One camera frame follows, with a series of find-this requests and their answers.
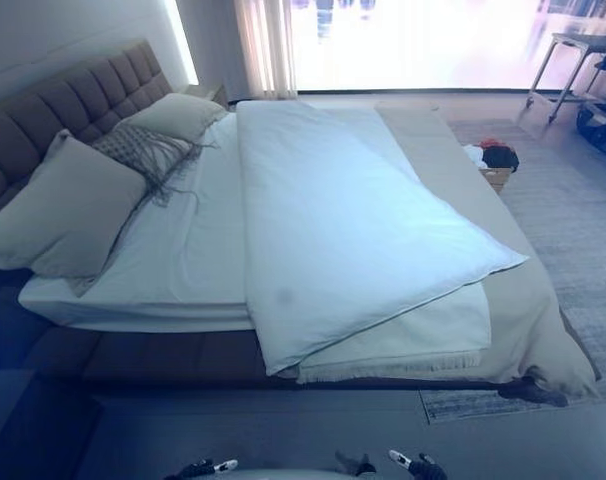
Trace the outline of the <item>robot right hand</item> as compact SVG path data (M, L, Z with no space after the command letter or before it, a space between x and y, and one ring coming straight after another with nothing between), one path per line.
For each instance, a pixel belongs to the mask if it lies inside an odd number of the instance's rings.
M448 475L444 469L434 459L424 453L420 453L418 459L411 459L397 450L390 449L388 456L396 465L407 470L414 479L448 479Z

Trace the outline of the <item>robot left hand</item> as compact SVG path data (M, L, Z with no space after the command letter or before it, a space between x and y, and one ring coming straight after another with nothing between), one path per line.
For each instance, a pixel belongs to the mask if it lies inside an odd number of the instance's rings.
M235 470L239 465L237 459L226 460L216 464L212 459L200 460L183 467L173 479L194 479L201 476L217 475Z

